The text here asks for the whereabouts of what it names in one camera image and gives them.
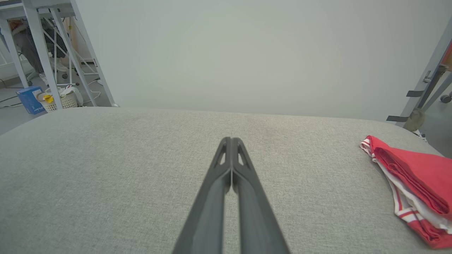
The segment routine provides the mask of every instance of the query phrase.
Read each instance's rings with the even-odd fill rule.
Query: plastic laundry basket
[[[57,109],[55,101],[48,103],[47,101],[44,100],[44,95],[46,95],[45,92],[39,93],[36,95],[36,99],[38,100],[38,102],[42,104],[42,106],[47,112],[55,111]],[[75,99],[74,92],[70,92],[66,94],[65,97],[61,98],[61,104],[63,104],[63,108],[76,108],[77,100]]]

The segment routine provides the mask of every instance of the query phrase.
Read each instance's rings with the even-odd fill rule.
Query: gray trousers
[[[45,28],[44,31],[46,31],[52,38],[54,38],[54,30],[53,28]],[[46,39],[47,44],[47,51],[52,53],[52,56],[54,56],[54,44],[53,42],[44,35]],[[24,31],[21,31],[13,36],[14,43],[16,44],[17,50],[24,55],[24,57],[27,58],[28,62],[31,66],[35,69],[37,73],[44,73],[44,69],[42,68],[41,61],[39,60],[38,51],[36,50],[36,46],[34,45],[34,40],[31,35],[30,28],[27,28]],[[57,44],[65,51],[67,52],[66,46],[64,45],[63,39],[59,34],[56,34],[56,42]],[[65,54],[59,49],[56,48],[56,56],[57,57],[65,57]]]

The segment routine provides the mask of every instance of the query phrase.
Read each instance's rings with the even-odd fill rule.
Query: chair caster
[[[452,101],[452,96],[451,95],[443,95],[443,96],[441,96],[440,100],[442,103],[449,103]]]

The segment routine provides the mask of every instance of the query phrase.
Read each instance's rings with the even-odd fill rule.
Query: blue box
[[[42,93],[41,87],[32,85],[19,90],[16,93],[28,113],[35,115],[39,112],[45,111],[42,104],[36,100],[36,95]]]

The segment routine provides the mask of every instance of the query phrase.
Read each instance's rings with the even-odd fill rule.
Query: stack of folded cloths
[[[360,147],[388,178],[395,214],[430,247],[451,248],[452,160],[393,148],[374,136]]]

